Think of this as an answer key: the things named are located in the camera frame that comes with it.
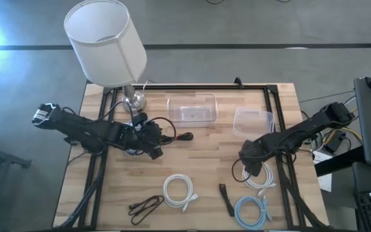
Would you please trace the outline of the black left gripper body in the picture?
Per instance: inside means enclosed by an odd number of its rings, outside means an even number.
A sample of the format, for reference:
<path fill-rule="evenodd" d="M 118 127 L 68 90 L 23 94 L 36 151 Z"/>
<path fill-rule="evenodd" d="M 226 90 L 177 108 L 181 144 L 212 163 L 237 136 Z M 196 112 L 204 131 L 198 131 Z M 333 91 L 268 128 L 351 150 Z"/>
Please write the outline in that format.
<path fill-rule="evenodd" d="M 162 128 L 154 121 L 149 120 L 146 113 L 140 112 L 135 115 L 128 124 L 134 127 L 138 139 L 142 142 L 154 147 L 162 145 Z"/>

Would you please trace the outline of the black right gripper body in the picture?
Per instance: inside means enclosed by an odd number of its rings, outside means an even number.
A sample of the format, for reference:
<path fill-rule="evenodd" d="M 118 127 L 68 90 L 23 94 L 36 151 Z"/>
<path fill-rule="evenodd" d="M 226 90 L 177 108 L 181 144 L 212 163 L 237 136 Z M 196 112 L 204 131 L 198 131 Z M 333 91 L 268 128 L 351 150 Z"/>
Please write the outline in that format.
<path fill-rule="evenodd" d="M 264 150 L 258 141 L 246 140 L 238 152 L 239 158 L 246 168 L 250 168 L 257 163 L 269 158 L 269 154 Z"/>

